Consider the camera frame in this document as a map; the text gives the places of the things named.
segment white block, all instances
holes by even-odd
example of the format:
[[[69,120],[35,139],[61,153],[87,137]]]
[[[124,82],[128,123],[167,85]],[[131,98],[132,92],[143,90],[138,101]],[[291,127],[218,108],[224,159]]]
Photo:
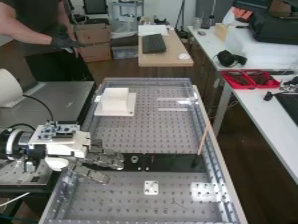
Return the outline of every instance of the white block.
[[[127,111],[127,88],[106,88],[100,97],[102,111]]]

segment small metal part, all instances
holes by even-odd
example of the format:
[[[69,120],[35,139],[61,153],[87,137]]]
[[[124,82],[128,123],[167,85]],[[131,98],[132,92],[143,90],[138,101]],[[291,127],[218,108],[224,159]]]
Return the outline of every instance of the small metal part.
[[[136,156],[131,156],[130,160],[131,160],[131,163],[136,163],[138,162],[138,157]]]
[[[34,163],[33,161],[25,161],[25,172],[26,173],[34,173],[35,171],[35,166],[34,166]]]
[[[154,180],[144,181],[143,194],[144,195],[158,195],[158,181],[154,181]]]

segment white object on desk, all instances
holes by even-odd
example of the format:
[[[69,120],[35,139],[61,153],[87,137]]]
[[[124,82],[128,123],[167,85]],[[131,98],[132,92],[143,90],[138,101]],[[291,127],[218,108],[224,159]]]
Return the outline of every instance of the white object on desk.
[[[152,34],[160,34],[168,36],[168,32],[164,25],[139,25],[138,36],[147,36]]]
[[[106,88],[95,108],[95,116],[132,116],[135,93],[127,88]]]
[[[179,60],[187,60],[187,59],[190,59],[190,55],[187,53],[182,53],[182,54],[178,55],[178,59]]]

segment white cable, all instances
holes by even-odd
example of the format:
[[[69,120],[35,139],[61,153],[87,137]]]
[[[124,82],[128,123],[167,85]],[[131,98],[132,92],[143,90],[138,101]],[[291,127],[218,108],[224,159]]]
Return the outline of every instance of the white cable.
[[[7,202],[2,203],[2,204],[0,205],[0,207],[2,207],[2,206],[5,206],[5,205],[10,204],[13,201],[15,201],[15,200],[18,200],[19,198],[25,197],[29,193],[30,193],[30,192],[26,192],[25,194],[22,194],[22,195],[19,195],[18,197],[13,198],[13,199],[9,200]]]
[[[211,15],[214,16],[214,11],[215,11],[215,5],[216,5],[216,0],[212,2],[212,8],[211,8]]]

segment monitor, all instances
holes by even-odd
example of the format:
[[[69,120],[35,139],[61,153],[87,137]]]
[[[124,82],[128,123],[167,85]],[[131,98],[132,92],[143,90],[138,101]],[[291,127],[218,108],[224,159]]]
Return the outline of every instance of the monitor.
[[[83,0],[86,14],[107,14],[106,0]]]
[[[232,6],[249,11],[267,11],[272,0],[235,0]]]

